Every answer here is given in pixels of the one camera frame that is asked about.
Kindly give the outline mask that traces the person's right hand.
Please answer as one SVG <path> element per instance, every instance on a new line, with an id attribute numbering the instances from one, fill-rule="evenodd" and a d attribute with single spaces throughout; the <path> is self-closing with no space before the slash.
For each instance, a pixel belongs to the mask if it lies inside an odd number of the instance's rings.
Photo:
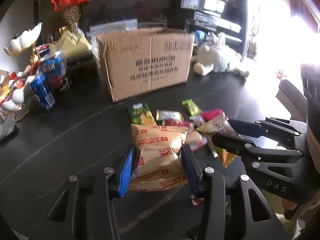
<path id="1" fill-rule="evenodd" d="M 294 210 L 298 205 L 297 203 L 294 203 L 284 198 L 281 200 L 281 204 L 284 210 Z"/>

